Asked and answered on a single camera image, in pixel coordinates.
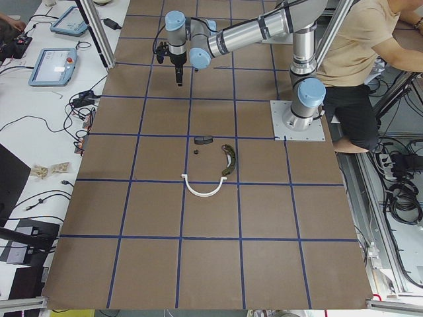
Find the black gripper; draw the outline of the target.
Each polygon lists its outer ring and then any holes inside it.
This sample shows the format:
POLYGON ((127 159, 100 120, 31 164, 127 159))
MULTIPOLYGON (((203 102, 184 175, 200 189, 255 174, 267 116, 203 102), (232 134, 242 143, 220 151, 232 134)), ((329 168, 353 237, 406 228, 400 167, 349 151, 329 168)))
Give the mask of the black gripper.
POLYGON ((186 63, 186 52, 182 54, 170 53, 171 63, 175 66, 176 83, 179 87, 183 86, 183 66, 186 63))

